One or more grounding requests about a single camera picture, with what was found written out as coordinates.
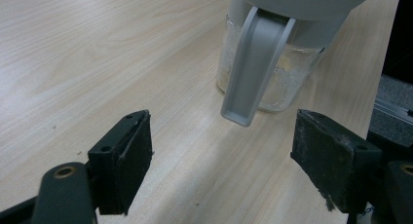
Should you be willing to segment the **metal floor rail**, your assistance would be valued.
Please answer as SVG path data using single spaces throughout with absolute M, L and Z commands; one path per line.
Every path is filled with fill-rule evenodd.
M 374 108 L 399 118 L 413 118 L 413 110 L 406 109 L 383 99 L 377 98 L 374 103 Z

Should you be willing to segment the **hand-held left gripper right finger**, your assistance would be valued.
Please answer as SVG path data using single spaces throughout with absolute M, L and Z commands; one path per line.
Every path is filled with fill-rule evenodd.
M 343 213 L 360 213 L 367 203 L 368 175 L 382 151 L 318 112 L 297 111 L 290 157 L 327 201 Z

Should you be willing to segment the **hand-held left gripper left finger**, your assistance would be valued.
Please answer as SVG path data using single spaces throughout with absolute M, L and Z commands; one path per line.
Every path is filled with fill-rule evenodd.
M 148 110 L 126 115 L 88 152 L 95 205 L 102 215 L 129 212 L 153 156 L 150 118 Z

